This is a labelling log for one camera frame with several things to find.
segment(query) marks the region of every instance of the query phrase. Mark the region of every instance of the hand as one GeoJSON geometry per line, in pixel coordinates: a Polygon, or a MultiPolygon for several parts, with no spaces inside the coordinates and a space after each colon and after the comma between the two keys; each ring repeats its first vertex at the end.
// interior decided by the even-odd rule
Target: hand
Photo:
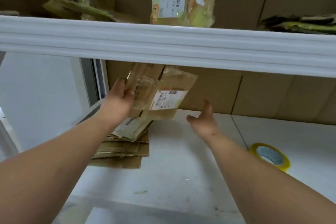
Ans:
{"type": "Polygon", "coordinates": [[[113,129],[127,118],[134,101],[134,89],[125,91],[125,82],[121,78],[115,82],[96,113],[101,122],[113,129]]]}
{"type": "Polygon", "coordinates": [[[190,123],[194,131],[203,138],[206,143],[208,143],[213,137],[221,135],[215,118],[213,117],[212,106],[206,99],[204,99],[203,110],[199,117],[196,118],[188,115],[187,121],[190,123]]]}

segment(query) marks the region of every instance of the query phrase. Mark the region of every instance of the roll of packing tape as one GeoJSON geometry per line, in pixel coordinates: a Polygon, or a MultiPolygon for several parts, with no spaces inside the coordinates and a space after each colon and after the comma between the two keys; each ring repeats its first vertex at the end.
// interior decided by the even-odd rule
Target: roll of packing tape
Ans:
{"type": "Polygon", "coordinates": [[[268,144],[252,144],[250,152],[284,172],[291,166],[289,159],[281,151],[268,144]]]}

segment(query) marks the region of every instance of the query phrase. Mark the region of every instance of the forearm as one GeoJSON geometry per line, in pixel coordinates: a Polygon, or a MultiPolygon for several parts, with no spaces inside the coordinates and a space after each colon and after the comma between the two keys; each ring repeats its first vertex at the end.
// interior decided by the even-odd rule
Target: forearm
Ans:
{"type": "Polygon", "coordinates": [[[105,136],[96,116],[0,164],[3,223],[51,223],[105,136]]]}
{"type": "Polygon", "coordinates": [[[223,177],[250,223],[331,223],[336,205],[225,136],[209,140],[223,177]]]}

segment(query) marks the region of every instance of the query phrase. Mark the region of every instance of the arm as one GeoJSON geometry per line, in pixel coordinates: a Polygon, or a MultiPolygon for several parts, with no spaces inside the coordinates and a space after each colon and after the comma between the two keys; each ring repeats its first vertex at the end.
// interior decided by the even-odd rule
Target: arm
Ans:
{"type": "Polygon", "coordinates": [[[128,115],[133,92],[118,80],[100,110],[62,135],[0,164],[2,223],[51,223],[98,146],[128,115]]]}
{"type": "Polygon", "coordinates": [[[222,135],[207,101],[198,118],[187,120],[211,149],[247,224],[335,221],[333,202],[222,135]]]}

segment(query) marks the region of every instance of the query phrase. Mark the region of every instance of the white shelf board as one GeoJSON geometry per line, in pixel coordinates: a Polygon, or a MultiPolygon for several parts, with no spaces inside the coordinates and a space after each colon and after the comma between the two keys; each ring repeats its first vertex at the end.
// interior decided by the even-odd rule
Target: white shelf board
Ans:
{"type": "Polygon", "coordinates": [[[336,78],[336,36],[0,16],[0,50],[336,78]]]}
{"type": "Polygon", "coordinates": [[[287,173],[336,203],[336,126],[232,116],[247,146],[265,143],[290,160],[287,173]]]}
{"type": "MultiPolygon", "coordinates": [[[[173,120],[154,121],[149,128],[150,156],[142,159],[140,169],[89,166],[72,195],[242,220],[213,155],[186,121],[188,114],[199,113],[179,110],[173,120]]],[[[215,114],[215,119],[246,147],[230,115],[215,114]]]]}

